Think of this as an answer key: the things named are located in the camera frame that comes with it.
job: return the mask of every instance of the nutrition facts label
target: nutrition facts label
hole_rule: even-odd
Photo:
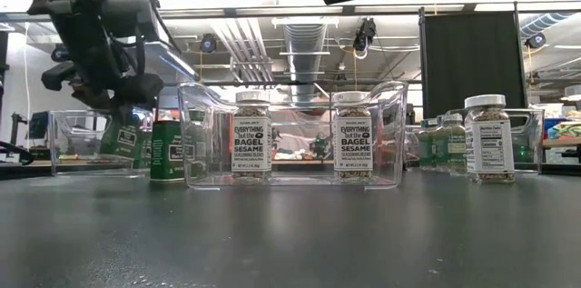
[[[486,121],[466,126],[466,159],[471,173],[515,170],[509,121]]]

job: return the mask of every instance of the wall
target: wall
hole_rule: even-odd
[[[25,88],[25,37],[18,33],[8,36],[8,54],[6,62],[10,70],[5,73],[5,93],[0,118],[0,140],[10,142],[12,130],[12,113],[23,117],[27,114]],[[86,110],[86,106],[71,97],[73,90],[63,84],[60,92],[49,91],[41,82],[42,73],[56,65],[50,55],[32,46],[26,47],[28,65],[28,85],[30,90],[30,115],[34,112],[51,110]],[[16,144],[25,145],[26,125],[20,124]]]

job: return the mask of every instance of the white cap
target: white cap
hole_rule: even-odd
[[[484,106],[484,105],[507,105],[507,100],[501,94],[486,94],[472,96],[464,100],[464,107]]]
[[[462,121],[462,115],[461,114],[448,114],[448,115],[444,115],[444,122],[446,121]]]
[[[359,102],[365,98],[369,93],[367,92],[341,92],[333,95],[333,103],[353,103]]]
[[[271,94],[262,90],[249,90],[236,93],[236,103],[238,102],[270,102]]]

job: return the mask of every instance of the black curtain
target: black curtain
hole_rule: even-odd
[[[503,94],[527,107],[514,12],[420,15],[424,117],[464,107],[479,94]]]

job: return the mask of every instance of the everything but the bagel seasoning jar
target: everything but the bagel seasoning jar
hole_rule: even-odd
[[[235,184],[262,184],[272,168],[270,95],[266,91],[239,92],[236,104],[232,178]]]
[[[335,178],[342,184],[369,184],[373,178],[371,112],[361,102],[364,92],[333,95]]]
[[[501,94],[469,97],[466,116],[466,159],[468,172],[479,183],[512,184],[515,164],[510,119]]]

